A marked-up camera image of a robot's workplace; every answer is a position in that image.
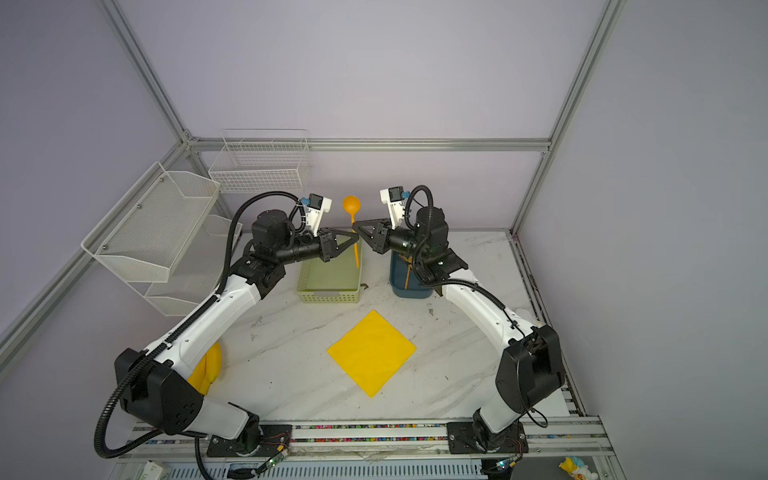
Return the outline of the light green plastic basket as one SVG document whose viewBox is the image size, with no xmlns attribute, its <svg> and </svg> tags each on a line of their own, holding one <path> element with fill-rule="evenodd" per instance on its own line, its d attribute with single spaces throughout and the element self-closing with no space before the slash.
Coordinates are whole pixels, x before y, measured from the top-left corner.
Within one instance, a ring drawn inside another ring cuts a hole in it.
<svg viewBox="0 0 768 480">
<path fill-rule="evenodd" d="M 362 256 L 349 246 L 337 257 L 301 262 L 296 293 L 305 303 L 357 303 L 361 286 Z"/>
</svg>

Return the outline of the yellow paper napkin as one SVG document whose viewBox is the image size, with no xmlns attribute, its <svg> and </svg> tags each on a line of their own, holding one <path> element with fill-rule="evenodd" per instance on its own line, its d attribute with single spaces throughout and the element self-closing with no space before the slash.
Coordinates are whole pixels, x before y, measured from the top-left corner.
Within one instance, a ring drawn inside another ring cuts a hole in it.
<svg viewBox="0 0 768 480">
<path fill-rule="evenodd" d="M 369 397 L 375 397 L 417 347 L 377 311 L 370 311 L 327 349 L 329 356 Z"/>
</svg>

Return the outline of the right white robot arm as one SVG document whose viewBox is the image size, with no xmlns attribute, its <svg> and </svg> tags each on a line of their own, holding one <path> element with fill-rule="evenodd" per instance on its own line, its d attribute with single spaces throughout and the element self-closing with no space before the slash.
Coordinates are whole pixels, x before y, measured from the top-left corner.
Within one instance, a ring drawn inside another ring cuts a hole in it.
<svg viewBox="0 0 768 480">
<path fill-rule="evenodd" d="M 481 285 L 450 247 L 441 209 L 420 209 L 411 226 L 379 219 L 357 221 L 353 229 L 372 251 L 394 252 L 407 260 L 423 287 L 458 307 L 488 338 L 499 356 L 496 393 L 473 414 L 472 438 L 482 452 L 501 450 L 518 437 L 519 420 L 565 383 L 557 332 L 523 319 Z"/>
</svg>

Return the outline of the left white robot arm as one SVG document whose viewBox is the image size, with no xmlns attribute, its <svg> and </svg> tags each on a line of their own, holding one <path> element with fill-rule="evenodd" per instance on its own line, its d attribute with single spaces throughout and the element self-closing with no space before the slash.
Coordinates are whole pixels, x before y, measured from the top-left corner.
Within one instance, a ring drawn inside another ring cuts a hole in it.
<svg viewBox="0 0 768 480">
<path fill-rule="evenodd" d="M 97 420 L 96 452 L 118 457 L 161 434 L 219 438 L 239 455 L 255 452 L 263 437 L 258 415 L 208 398 L 190 380 L 222 335 L 284 278 L 287 265 L 329 262 L 358 240 L 353 231 L 333 228 L 298 233 L 285 212 L 261 213 L 241 257 L 225 261 L 225 277 L 214 292 L 166 335 L 141 351 L 126 349 L 115 360 L 117 386 Z M 108 422 L 116 408 L 152 431 L 122 447 L 108 447 Z"/>
</svg>

